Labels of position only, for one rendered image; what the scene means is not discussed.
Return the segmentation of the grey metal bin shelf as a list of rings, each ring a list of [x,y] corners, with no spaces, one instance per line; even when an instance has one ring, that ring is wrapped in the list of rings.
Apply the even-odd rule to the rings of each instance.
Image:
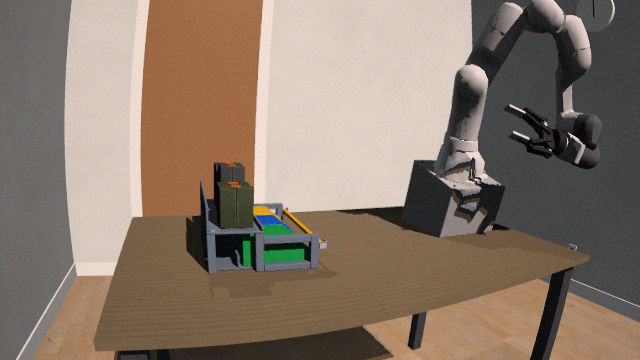
[[[204,204],[205,202],[205,204]],[[214,199],[206,199],[202,181],[200,181],[201,231],[208,273],[217,274],[217,270],[255,269],[256,272],[318,268],[319,249],[326,249],[325,239],[319,243],[317,233],[265,235],[264,226],[253,213],[253,228],[221,229],[217,220],[217,207]],[[276,209],[276,215],[283,221],[282,203],[256,203],[253,207],[265,206]],[[206,211],[205,211],[206,209]],[[229,235],[224,235],[229,234]],[[231,234],[254,234],[255,266],[243,266]],[[207,242],[206,242],[207,238]],[[264,263],[264,244],[309,242],[308,260]]]

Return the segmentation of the orange-yellow long bar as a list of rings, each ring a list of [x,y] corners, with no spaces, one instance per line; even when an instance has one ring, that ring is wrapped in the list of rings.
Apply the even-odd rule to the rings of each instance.
[[[304,233],[312,233],[302,223],[300,223],[293,215],[291,215],[286,209],[283,209],[283,213],[291,219]]]

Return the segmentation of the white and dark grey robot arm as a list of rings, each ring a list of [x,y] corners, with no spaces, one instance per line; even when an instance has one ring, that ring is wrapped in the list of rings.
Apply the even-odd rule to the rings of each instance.
[[[526,7],[502,4],[488,21],[465,65],[457,71],[447,132],[433,163],[437,175],[471,186],[488,178],[485,162],[477,151],[486,93],[524,30],[550,33],[556,41],[555,126],[567,137],[565,150],[556,158],[583,169],[598,164],[601,121],[594,114],[576,113],[572,108],[572,85],[591,66],[588,35],[582,20],[565,15],[554,0],[533,0]]]

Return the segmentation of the blue open bin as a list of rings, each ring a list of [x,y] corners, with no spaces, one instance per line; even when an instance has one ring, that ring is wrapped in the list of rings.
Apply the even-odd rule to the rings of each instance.
[[[279,220],[274,215],[256,215],[256,217],[259,219],[259,221],[261,223],[264,223],[262,225],[282,224],[282,225],[286,226],[286,228],[290,229],[289,226],[287,226],[285,223],[283,223],[281,220]],[[292,231],[292,230],[290,229],[290,231]],[[235,244],[236,249],[238,251],[238,236],[237,236],[237,234],[233,234],[233,241],[234,241],[234,244]]]

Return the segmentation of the yellow bin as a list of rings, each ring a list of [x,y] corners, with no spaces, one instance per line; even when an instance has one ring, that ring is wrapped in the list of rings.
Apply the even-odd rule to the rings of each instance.
[[[266,208],[265,206],[258,206],[258,207],[253,207],[253,213],[263,213],[265,215],[274,215],[275,217],[277,217],[279,220],[280,217],[278,217],[276,214],[274,214],[272,211],[270,211],[268,208]],[[282,221],[282,220],[281,220]],[[283,222],[283,221],[282,221]],[[284,222],[283,222],[284,223]]]

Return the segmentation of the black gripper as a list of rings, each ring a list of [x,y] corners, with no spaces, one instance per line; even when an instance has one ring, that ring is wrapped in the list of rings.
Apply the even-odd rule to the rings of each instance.
[[[527,147],[526,151],[528,153],[541,155],[548,159],[553,156],[553,154],[559,155],[565,150],[567,146],[565,133],[547,126],[547,118],[540,116],[528,107],[521,110],[510,104],[504,108],[504,111],[519,117],[519,119],[522,118],[525,120],[539,135],[539,139],[533,140],[515,131],[507,135],[508,138],[524,144]],[[544,146],[545,148],[538,146]]]

